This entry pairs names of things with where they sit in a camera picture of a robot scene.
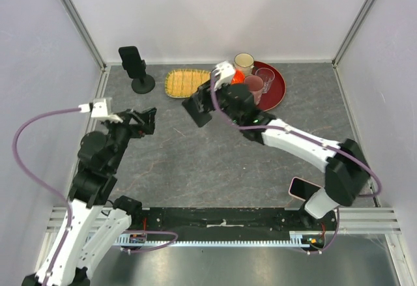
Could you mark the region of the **black smartphone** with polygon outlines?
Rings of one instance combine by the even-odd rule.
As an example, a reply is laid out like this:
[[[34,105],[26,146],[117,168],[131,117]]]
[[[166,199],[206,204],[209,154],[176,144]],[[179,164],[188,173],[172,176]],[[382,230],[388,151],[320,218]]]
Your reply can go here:
[[[118,52],[122,60],[122,67],[131,79],[138,79],[144,76],[143,61],[135,46],[120,47]]]

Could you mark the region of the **black round-base phone stand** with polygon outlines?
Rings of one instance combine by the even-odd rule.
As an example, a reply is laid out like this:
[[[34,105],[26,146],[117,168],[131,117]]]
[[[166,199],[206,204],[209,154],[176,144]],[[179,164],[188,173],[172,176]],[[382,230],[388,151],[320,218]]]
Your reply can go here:
[[[146,62],[141,60],[138,63],[123,63],[122,67],[132,79],[131,88],[137,94],[147,94],[151,92],[155,85],[155,79],[146,73]]]

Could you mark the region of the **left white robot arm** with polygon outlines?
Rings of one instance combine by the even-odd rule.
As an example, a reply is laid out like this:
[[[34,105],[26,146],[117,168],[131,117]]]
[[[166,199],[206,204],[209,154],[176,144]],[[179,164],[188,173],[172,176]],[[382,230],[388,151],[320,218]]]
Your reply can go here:
[[[93,131],[83,136],[78,152],[78,171],[68,195],[63,197],[23,164],[17,144],[20,134],[32,122],[72,112],[90,113],[108,131]],[[154,133],[156,112],[152,107],[141,112],[127,109],[112,113],[103,103],[90,103],[43,113],[21,125],[12,143],[16,162],[41,187],[63,198],[66,205],[63,223],[46,260],[37,272],[24,277],[23,285],[90,285],[94,271],[116,238],[127,229],[141,226],[141,203],[122,196],[115,201],[105,224],[92,238],[87,237],[116,184],[115,174],[130,140]]]

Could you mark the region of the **black folding phone stand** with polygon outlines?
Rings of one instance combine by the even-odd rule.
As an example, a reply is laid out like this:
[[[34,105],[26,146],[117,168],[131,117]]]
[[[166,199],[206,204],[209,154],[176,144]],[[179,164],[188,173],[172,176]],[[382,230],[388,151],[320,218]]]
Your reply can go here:
[[[200,102],[194,96],[184,99],[182,106],[199,128],[212,120],[210,113],[201,107]]]

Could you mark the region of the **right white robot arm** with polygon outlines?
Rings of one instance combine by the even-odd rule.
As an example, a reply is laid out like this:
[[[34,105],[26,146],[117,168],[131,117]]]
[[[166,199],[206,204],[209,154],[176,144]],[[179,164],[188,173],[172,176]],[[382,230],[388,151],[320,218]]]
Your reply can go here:
[[[331,210],[349,207],[357,198],[367,196],[362,190],[371,170],[357,142],[327,140],[290,126],[259,109],[244,84],[215,91],[206,82],[182,105],[199,127],[211,120],[210,112],[217,111],[250,141],[284,150],[324,173],[324,186],[307,197],[298,213],[299,224],[305,229],[316,228]]]

